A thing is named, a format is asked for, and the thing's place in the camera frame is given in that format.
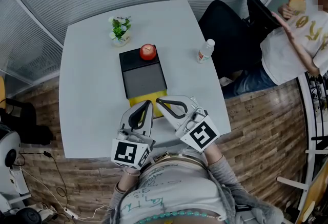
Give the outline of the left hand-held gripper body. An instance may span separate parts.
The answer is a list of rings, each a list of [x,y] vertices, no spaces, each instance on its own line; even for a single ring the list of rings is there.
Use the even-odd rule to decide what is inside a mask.
[[[141,169],[153,150],[155,140],[151,137],[152,128],[119,129],[112,141],[111,161],[121,167]]]

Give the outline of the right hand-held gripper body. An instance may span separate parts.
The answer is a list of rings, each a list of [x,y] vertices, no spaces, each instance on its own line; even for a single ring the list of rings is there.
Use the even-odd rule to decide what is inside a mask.
[[[176,122],[176,136],[195,150],[202,152],[219,136],[207,111],[187,96],[181,96],[183,118]]]

